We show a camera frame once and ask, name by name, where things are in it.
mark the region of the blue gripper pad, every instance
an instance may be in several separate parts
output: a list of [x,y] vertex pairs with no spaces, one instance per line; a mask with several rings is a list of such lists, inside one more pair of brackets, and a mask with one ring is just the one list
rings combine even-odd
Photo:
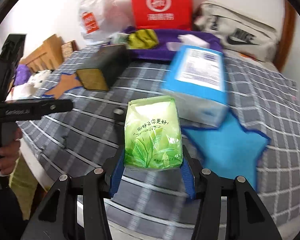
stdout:
[[194,176],[190,170],[189,163],[186,158],[183,158],[182,164],[180,166],[180,171],[185,184],[186,192],[191,199],[195,198],[195,189],[194,189]]
[[122,149],[122,152],[121,152],[121,155],[120,155],[119,160],[117,162],[117,165],[114,168],[114,171],[111,175],[110,191],[109,191],[109,195],[110,195],[111,198],[113,198],[114,194],[116,194],[118,192],[118,189],[119,189],[122,174],[123,174],[123,171],[124,171],[123,160],[124,160],[124,147]]

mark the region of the red shopping bag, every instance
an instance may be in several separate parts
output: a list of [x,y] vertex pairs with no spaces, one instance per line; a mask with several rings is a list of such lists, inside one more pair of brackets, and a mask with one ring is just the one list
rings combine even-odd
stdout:
[[191,30],[192,0],[132,0],[138,29]]

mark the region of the nike swoosh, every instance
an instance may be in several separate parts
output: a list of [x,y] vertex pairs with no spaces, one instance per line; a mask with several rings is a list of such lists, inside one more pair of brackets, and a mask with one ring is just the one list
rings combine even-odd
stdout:
[[260,44],[254,44],[254,43],[250,43],[250,42],[245,42],[245,41],[234,41],[233,39],[231,39],[231,36],[227,37],[227,42],[230,45],[260,45]]

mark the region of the silver bolt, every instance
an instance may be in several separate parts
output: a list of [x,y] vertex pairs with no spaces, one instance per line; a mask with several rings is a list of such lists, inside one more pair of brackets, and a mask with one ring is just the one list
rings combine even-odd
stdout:
[[68,175],[67,175],[67,174],[62,174],[62,175],[60,175],[60,177],[59,177],[59,180],[60,180],[60,181],[65,181],[66,179],[68,179]]
[[103,169],[102,169],[102,168],[96,168],[96,169],[94,170],[94,173],[95,173],[95,174],[101,174],[101,173],[103,173]]
[[246,181],[246,178],[244,176],[238,176],[237,180],[241,183],[244,183]]
[[211,173],[211,171],[209,169],[202,169],[201,172],[204,174],[204,175],[209,175]]
[[122,109],[119,109],[119,108],[114,109],[113,112],[114,112],[115,114],[119,114],[119,115],[122,115],[122,114],[123,114],[123,110],[122,110]]

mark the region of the blue box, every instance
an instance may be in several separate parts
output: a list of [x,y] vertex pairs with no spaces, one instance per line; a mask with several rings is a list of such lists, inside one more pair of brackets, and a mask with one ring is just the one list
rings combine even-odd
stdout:
[[227,106],[223,54],[184,45],[171,62],[162,92],[172,96],[179,117],[218,127]]

